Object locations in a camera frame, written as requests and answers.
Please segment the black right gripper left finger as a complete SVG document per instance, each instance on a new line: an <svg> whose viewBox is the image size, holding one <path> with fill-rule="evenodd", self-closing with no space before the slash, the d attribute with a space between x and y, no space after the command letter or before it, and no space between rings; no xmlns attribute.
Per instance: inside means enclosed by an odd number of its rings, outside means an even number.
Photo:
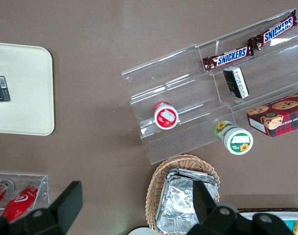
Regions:
<svg viewBox="0 0 298 235"><path fill-rule="evenodd" d="M82 183L72 181L48 207L9 223L0 217L0 235L65 235L83 207Z"/></svg>

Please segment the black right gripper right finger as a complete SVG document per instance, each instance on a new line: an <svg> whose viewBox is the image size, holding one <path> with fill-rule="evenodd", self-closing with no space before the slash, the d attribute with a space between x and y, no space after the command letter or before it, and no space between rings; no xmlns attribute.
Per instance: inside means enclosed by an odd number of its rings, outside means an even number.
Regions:
<svg viewBox="0 0 298 235"><path fill-rule="evenodd" d="M277 216L256 213L246 219L227 204L214 201L201 181L193 183L193 206L199 223L189 235L291 235L293 232Z"/></svg>

